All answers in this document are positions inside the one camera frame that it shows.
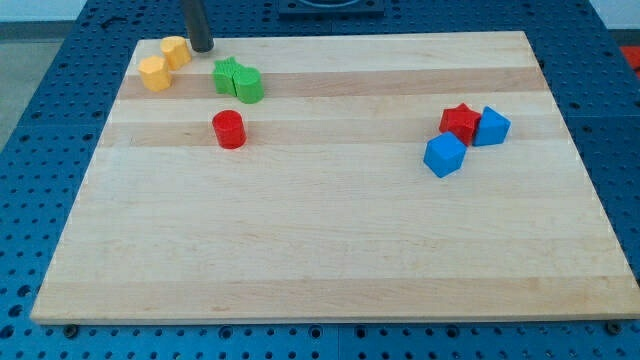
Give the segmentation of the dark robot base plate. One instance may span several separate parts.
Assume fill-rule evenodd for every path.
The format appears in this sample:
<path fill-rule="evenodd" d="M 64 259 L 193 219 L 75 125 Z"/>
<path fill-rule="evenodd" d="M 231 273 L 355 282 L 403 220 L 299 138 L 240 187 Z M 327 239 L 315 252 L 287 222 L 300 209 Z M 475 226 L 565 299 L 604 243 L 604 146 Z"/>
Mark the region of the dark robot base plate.
<path fill-rule="evenodd" d="M 383 15 L 385 0 L 276 0 L 275 5 L 280 18 Z"/>

